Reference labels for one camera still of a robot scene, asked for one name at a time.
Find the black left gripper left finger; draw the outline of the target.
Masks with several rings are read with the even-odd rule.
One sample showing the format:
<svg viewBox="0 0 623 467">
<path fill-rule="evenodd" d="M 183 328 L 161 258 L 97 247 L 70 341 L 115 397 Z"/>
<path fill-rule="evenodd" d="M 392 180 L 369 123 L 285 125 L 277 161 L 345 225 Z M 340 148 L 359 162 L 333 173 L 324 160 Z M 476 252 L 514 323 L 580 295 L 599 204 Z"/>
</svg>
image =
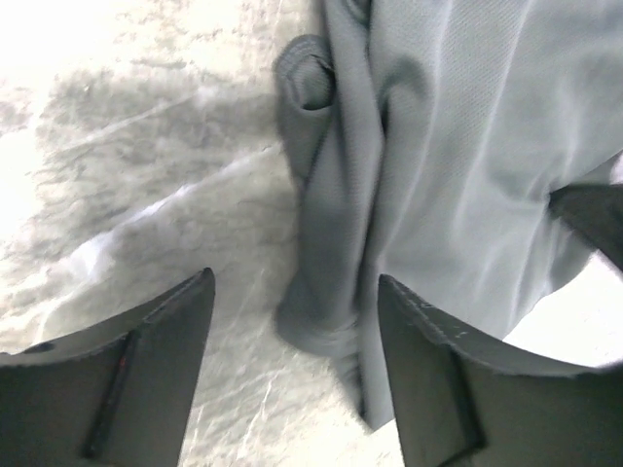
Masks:
<svg viewBox="0 0 623 467">
<path fill-rule="evenodd" d="M 174 466 L 215 298 L 210 269 L 82 331 L 1 357 L 5 466 Z"/>
</svg>

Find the grey t-shirt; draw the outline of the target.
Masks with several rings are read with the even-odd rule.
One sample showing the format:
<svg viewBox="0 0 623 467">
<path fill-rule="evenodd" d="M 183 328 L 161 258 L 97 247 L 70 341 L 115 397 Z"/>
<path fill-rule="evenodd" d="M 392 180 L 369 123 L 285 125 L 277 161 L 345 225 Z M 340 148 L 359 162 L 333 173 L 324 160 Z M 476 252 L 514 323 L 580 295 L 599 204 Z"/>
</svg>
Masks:
<svg viewBox="0 0 623 467">
<path fill-rule="evenodd" d="M 618 1 L 326 1 L 275 64 L 301 195 L 279 335 L 333 360 L 390 422 L 388 274 L 498 338 L 584 268 L 552 192 L 607 183 L 622 150 Z"/>
</svg>

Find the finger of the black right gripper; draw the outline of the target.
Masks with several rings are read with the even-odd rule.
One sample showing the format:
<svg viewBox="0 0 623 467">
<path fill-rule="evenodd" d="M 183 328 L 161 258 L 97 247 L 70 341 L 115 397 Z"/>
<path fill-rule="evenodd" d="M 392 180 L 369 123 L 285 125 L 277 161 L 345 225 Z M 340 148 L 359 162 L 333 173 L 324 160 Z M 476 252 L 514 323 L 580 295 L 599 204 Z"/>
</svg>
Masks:
<svg viewBox="0 0 623 467">
<path fill-rule="evenodd" d="M 550 212 L 622 270 L 622 185 L 576 184 L 550 194 Z"/>
</svg>

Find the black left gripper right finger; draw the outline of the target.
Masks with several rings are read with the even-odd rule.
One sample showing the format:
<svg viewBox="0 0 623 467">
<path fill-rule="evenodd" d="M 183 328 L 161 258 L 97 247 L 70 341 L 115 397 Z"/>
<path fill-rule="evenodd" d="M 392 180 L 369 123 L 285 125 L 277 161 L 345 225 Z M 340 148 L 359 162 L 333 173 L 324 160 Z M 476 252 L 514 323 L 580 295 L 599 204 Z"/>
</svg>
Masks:
<svg viewBox="0 0 623 467">
<path fill-rule="evenodd" d="M 390 276 L 379 315 L 408 466 L 618 466 L 622 367 L 561 362 L 493 338 Z"/>
</svg>

